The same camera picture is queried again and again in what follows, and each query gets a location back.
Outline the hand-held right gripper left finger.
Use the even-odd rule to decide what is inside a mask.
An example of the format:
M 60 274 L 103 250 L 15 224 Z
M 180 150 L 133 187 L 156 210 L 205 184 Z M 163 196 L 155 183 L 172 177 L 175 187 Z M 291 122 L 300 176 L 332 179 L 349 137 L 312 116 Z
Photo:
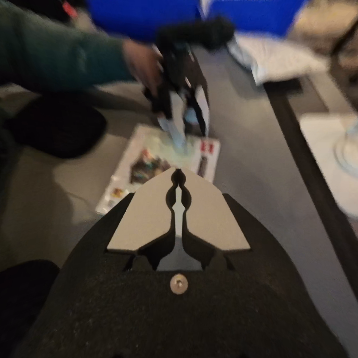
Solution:
M 107 245 L 108 251 L 138 252 L 175 227 L 175 172 L 176 168 L 170 168 L 137 189 Z

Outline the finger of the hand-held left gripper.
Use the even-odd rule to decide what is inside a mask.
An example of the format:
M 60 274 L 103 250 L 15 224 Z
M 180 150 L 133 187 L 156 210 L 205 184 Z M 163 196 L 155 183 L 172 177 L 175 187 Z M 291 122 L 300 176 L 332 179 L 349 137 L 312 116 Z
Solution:
M 184 113 L 186 102 L 175 91 L 169 92 L 171 106 L 169 118 L 164 114 L 158 115 L 158 122 L 162 130 L 169 133 L 173 144 L 182 149 L 186 144 Z
M 208 137 L 210 124 L 209 101 L 203 87 L 196 87 L 188 96 L 188 123 L 198 125 L 201 135 Z

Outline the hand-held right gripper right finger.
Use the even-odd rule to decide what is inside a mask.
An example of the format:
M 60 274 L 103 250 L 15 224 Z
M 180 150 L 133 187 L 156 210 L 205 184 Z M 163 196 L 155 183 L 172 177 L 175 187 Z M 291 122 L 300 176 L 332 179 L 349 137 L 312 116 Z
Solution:
M 183 222 L 188 233 L 223 252 L 250 250 L 222 192 L 189 169 L 183 168 L 181 172 Z

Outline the white instruction booklet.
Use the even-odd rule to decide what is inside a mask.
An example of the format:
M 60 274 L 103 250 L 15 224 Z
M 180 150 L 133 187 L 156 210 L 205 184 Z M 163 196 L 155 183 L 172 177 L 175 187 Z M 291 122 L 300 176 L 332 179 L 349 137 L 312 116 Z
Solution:
M 119 164 L 110 178 L 96 212 L 107 214 L 126 195 L 170 168 L 186 168 L 213 183 L 220 142 L 188 135 L 182 148 L 174 146 L 171 136 L 148 125 L 137 125 Z

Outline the person's left forearm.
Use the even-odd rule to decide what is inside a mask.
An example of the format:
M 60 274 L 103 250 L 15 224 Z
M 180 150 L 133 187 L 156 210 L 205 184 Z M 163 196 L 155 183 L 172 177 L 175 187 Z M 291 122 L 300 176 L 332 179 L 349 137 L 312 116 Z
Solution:
M 8 1 L 0 6 L 0 78 L 1 86 L 14 83 L 33 92 L 135 81 L 122 39 L 84 32 Z

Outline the person's left hand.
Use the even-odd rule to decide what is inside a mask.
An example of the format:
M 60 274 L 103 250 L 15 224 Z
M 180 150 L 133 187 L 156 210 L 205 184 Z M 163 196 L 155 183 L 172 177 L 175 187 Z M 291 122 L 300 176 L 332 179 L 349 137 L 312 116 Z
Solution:
M 123 41 L 123 54 L 132 76 L 157 97 L 163 80 L 161 56 L 152 47 L 130 39 Z

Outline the white paper bag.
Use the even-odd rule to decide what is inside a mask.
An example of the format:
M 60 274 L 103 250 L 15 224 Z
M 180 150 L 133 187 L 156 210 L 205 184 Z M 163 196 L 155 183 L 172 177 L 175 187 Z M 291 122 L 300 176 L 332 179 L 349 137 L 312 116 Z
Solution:
M 256 86 L 326 73 L 330 60 L 310 48 L 276 37 L 235 32 L 227 43 L 234 60 L 252 74 Z

